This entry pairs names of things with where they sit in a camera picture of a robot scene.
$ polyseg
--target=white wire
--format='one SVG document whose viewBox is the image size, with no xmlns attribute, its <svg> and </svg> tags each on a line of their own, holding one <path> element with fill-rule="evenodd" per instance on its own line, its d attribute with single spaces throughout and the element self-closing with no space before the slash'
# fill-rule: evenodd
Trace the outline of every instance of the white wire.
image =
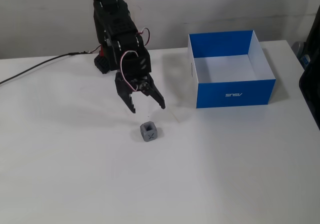
<svg viewBox="0 0 320 224">
<path fill-rule="evenodd" d="M 145 30 L 145 29 L 148 31 L 149 36 L 148 36 L 148 40 L 146 41 L 146 44 L 145 44 L 144 46 L 148 45 L 148 43 L 150 42 L 150 38 L 151 38 L 150 30 L 149 30 L 148 27 L 145 26 L 144 28 L 142 28 L 142 30 L 141 30 L 140 32 L 138 32 L 138 33 L 141 35 L 141 34 L 144 33 L 144 30 Z"/>
<path fill-rule="evenodd" d="M 136 91 L 138 90 L 138 86 L 136 87 L 136 89 L 134 89 L 134 88 L 132 87 L 132 85 L 127 81 L 127 79 L 125 78 L 124 72 L 122 71 L 122 61 L 123 61 L 125 55 L 127 55 L 128 53 L 135 53 L 136 56 L 138 57 L 138 53 L 137 53 L 135 50 L 127 50 L 127 51 L 125 51 L 125 52 L 122 54 L 121 58 L 120 58 L 120 71 L 121 71 L 123 80 L 128 84 L 128 86 L 129 86 L 134 92 L 136 92 Z"/>
</svg>

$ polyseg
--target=black object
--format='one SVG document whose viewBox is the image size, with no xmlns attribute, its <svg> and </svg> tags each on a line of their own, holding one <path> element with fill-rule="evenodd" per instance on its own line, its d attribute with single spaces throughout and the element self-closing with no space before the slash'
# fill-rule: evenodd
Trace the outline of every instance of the black object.
<svg viewBox="0 0 320 224">
<path fill-rule="evenodd" d="M 320 129 L 320 8 L 315 16 L 302 56 L 310 57 L 309 64 L 300 78 L 303 97 Z"/>
<path fill-rule="evenodd" d="M 126 51 L 135 51 L 125 55 L 122 71 L 125 79 L 137 91 L 153 97 L 166 108 L 165 100 L 156 88 L 150 76 L 151 60 L 144 41 L 130 17 L 128 5 L 123 0 L 93 0 L 94 23 L 101 51 L 94 59 L 95 66 L 103 73 L 120 70 L 121 57 Z M 135 113 L 131 94 L 133 90 L 125 82 L 121 72 L 115 75 L 118 95 L 128 108 Z"/>
</svg>

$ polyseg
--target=black cable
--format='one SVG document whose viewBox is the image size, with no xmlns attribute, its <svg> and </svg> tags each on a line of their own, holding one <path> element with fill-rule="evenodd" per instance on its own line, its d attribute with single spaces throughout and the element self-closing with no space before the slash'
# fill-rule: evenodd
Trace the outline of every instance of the black cable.
<svg viewBox="0 0 320 224">
<path fill-rule="evenodd" d="M 56 56 L 56 57 L 51 58 L 51 59 L 49 59 L 49 60 L 45 60 L 45 61 L 43 61 L 43 62 L 41 62 L 41 63 L 39 63 L 39 64 L 37 64 L 37 65 L 35 65 L 35 66 L 33 66 L 33 67 L 30 67 L 30 68 L 27 69 L 27 70 L 24 70 L 23 72 L 20 72 L 20 73 L 17 74 L 17 75 L 14 75 L 14 76 L 6 79 L 6 80 L 1 81 L 1 82 L 0 82 L 0 85 L 4 84 L 4 83 L 6 83 L 6 82 L 8 82 L 8 81 L 10 81 L 10 80 L 12 80 L 12 79 L 14 79 L 14 78 L 17 78 L 17 77 L 19 77 L 19 76 L 21 76 L 21 75 L 23 75 L 23 74 L 31 71 L 32 69 L 35 69 L 35 68 L 37 68 L 37 67 L 45 64 L 45 63 L 51 62 L 51 61 L 53 61 L 53 60 L 55 60 L 55 59 L 63 58 L 63 57 L 66 57 L 66 56 L 75 56 L 75 55 L 81 55 L 81 54 L 91 54 L 91 53 L 95 52 L 99 47 L 100 47 L 100 45 L 99 45 L 95 50 L 92 50 L 92 51 L 70 52 L 70 53 L 67 53 L 67 54 L 63 54 L 63 55 Z"/>
</svg>

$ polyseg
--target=white wall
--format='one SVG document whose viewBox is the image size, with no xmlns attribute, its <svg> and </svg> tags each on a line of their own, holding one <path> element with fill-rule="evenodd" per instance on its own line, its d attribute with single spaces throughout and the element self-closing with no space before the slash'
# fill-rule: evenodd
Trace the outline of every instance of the white wall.
<svg viewBox="0 0 320 224">
<path fill-rule="evenodd" d="M 305 40 L 320 0 L 125 0 L 150 49 L 187 34 L 254 29 L 260 41 Z M 59 55 L 98 45 L 92 0 L 0 0 L 0 58 Z"/>
</svg>

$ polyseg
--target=wire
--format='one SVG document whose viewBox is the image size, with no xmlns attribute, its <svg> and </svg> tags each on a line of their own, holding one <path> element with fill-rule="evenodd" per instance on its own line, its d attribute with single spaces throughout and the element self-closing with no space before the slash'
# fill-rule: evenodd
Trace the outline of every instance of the wire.
<svg viewBox="0 0 320 224">
<path fill-rule="evenodd" d="M 142 28 L 142 31 L 138 32 L 141 35 L 144 33 L 145 29 L 148 31 L 149 36 L 148 36 L 148 40 L 146 41 L 146 44 L 144 46 L 148 45 L 148 43 L 150 42 L 150 35 L 151 35 L 150 30 L 148 27 L 145 26 L 144 28 Z"/>
<path fill-rule="evenodd" d="M 89 51 L 89 53 L 94 53 L 99 47 L 101 47 L 101 45 L 99 45 L 96 49 Z"/>
<path fill-rule="evenodd" d="M 0 85 L 4 84 L 4 83 L 6 83 L 6 82 L 9 82 L 9 81 L 11 81 L 12 79 L 15 79 L 15 78 L 17 78 L 17 77 L 19 77 L 19 76 L 21 76 L 21 75 L 23 75 L 23 74 L 31 71 L 32 69 L 35 69 L 35 68 L 37 68 L 37 67 L 39 67 L 39 66 L 41 66 L 41 65 L 43 65 L 43 64 L 45 64 L 45 63 L 51 62 L 51 61 L 53 61 L 53 60 L 55 60 L 55 59 L 63 58 L 63 57 L 66 57 L 66 56 L 75 56 L 75 55 L 81 55 L 81 54 L 91 54 L 91 53 L 95 52 L 99 47 L 100 47 L 100 46 L 98 46 L 98 47 L 97 47 L 95 50 L 93 50 L 93 51 L 70 52 L 70 53 L 67 53 L 67 54 L 63 54 L 63 55 L 56 56 L 56 57 L 51 58 L 51 59 L 49 59 L 49 60 L 45 60 L 45 61 L 43 61 L 43 62 L 41 62 L 41 63 L 39 63 L 39 64 L 37 64 L 37 65 L 35 65 L 35 66 L 33 66 L 33 67 L 30 67 L 30 68 L 27 69 L 27 70 L 24 70 L 23 72 L 20 72 L 20 73 L 17 74 L 17 75 L 14 75 L 14 76 L 6 79 L 6 80 L 1 81 L 1 82 L 0 82 Z"/>
<path fill-rule="evenodd" d="M 136 87 L 136 89 L 134 89 L 132 87 L 132 85 L 127 81 L 127 79 L 125 78 L 124 72 L 122 71 L 122 61 L 123 61 L 125 55 L 127 55 L 128 53 L 135 53 L 136 56 L 138 57 L 138 53 L 135 50 L 127 50 L 127 51 L 125 51 L 122 54 L 121 58 L 120 58 L 120 71 L 121 71 L 121 74 L 122 74 L 122 77 L 123 77 L 123 80 L 125 81 L 125 83 L 128 84 L 128 86 L 132 89 L 132 91 L 136 92 L 138 90 L 138 86 Z"/>
</svg>

